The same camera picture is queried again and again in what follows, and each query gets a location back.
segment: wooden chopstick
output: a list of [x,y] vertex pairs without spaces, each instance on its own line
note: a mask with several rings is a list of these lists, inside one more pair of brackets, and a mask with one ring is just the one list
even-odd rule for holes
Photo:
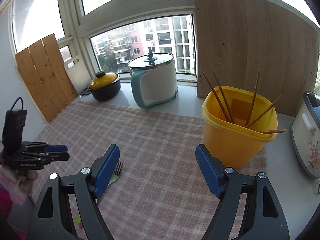
[[246,125],[249,123],[249,121],[250,121],[250,117],[251,117],[251,114],[252,114],[254,102],[255,102],[255,100],[256,100],[258,80],[259,80],[259,72],[260,72],[260,71],[258,70],[257,81],[256,81],[256,86],[255,86],[255,88],[254,88],[254,93],[253,93],[253,98],[252,98],[252,102],[251,102],[251,107],[250,107],[250,111],[249,111],[249,115],[248,115],[247,121],[245,122],[245,125],[244,125],[244,126],[246,126]]
[[219,81],[218,81],[218,79],[217,79],[217,77],[216,77],[216,75],[215,75],[214,73],[213,73],[213,76],[214,76],[214,78],[216,79],[216,82],[217,82],[218,87],[219,87],[219,89],[220,89],[220,92],[221,92],[221,95],[222,95],[222,97],[223,97],[224,103],[226,104],[226,107],[227,107],[227,110],[228,110],[228,113],[229,113],[231,122],[232,122],[232,123],[235,123],[235,119],[233,118],[233,115],[231,114],[231,109],[230,109],[229,103],[228,103],[228,101],[227,101],[226,95],[224,94],[224,92],[223,92],[223,90],[222,90],[222,87],[220,86]]
[[255,119],[253,119],[249,124],[247,124],[245,126],[245,128],[248,128],[250,127],[251,125],[253,125],[255,122],[257,122],[261,117],[263,117],[266,112],[268,112],[274,105],[275,103],[279,100],[279,98],[281,97],[282,95],[280,95],[270,106],[267,107],[266,110],[264,110],[261,114],[259,114]]
[[287,132],[287,129],[268,130],[268,131],[257,131],[257,132],[259,132],[259,133],[264,133],[264,134],[271,134],[271,133]]
[[202,72],[202,75],[204,76],[205,80],[206,80],[207,83],[209,84],[209,86],[210,86],[210,88],[211,88],[211,90],[212,90],[212,93],[213,93],[214,96],[216,97],[216,99],[217,99],[217,101],[218,101],[218,104],[219,104],[219,106],[220,106],[220,108],[221,108],[221,110],[222,110],[222,112],[223,112],[223,114],[224,114],[224,117],[226,118],[227,122],[230,122],[230,119],[229,119],[229,117],[228,117],[228,114],[227,114],[227,112],[225,111],[225,109],[224,109],[224,107],[223,107],[223,104],[221,103],[220,98],[219,98],[219,96],[217,95],[217,92],[216,92],[216,91],[214,90],[214,88],[212,87],[209,79],[207,78],[207,76],[205,75],[204,72]]

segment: pink checkered cloth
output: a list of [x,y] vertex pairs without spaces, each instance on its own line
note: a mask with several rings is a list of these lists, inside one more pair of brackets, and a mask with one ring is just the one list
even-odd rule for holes
[[[123,170],[99,205],[113,237],[201,239],[219,202],[210,193],[195,158],[203,126],[204,120],[195,117],[74,101],[37,138],[67,145],[70,159],[39,171],[33,197],[38,198],[51,173],[75,174],[91,166],[114,143],[120,147]],[[266,164],[261,150],[240,172],[265,172]],[[75,198],[70,199],[76,219]],[[230,238],[239,232],[244,202],[242,197]],[[85,237],[83,229],[77,231]]]

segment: yellow bucket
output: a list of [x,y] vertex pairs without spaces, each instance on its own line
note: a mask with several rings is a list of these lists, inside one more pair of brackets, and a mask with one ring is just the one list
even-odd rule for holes
[[[223,112],[211,92],[202,105],[204,124],[204,145],[213,157],[221,160],[223,165],[240,169],[245,166],[267,143],[276,138],[276,134],[263,134],[257,131],[276,130],[278,119],[275,108],[271,108],[250,129],[244,128],[249,114],[253,93],[233,87],[222,86],[235,124],[227,122]],[[219,87],[214,89],[225,110]],[[261,114],[271,102],[257,95],[250,121]]]

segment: laminate wood panel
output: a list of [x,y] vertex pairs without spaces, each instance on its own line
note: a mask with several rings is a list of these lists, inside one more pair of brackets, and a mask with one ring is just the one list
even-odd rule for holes
[[64,68],[64,61],[54,33],[42,38],[42,42],[51,68],[57,77],[58,83],[65,97],[68,102],[73,101],[78,96],[78,93]]
[[39,40],[30,45],[29,50],[40,80],[53,104],[60,112],[68,104],[68,100],[64,95],[59,82],[51,68],[42,41]]
[[267,0],[194,0],[197,31],[198,97],[211,91],[202,72],[221,85],[254,91],[296,115],[304,91],[313,91],[318,66],[316,29]]
[[20,75],[34,102],[44,118],[49,122],[52,121],[57,116],[58,110],[51,101],[40,80],[40,77],[33,65],[29,49],[24,49],[17,53],[15,57]]

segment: floral pattern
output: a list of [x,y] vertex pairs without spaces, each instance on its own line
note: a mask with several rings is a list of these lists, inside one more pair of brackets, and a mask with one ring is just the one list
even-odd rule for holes
[[308,142],[309,151],[311,154],[307,156],[308,158],[308,164],[307,167],[309,168],[309,171],[316,176],[315,171],[317,171],[320,168],[320,142],[313,143]]

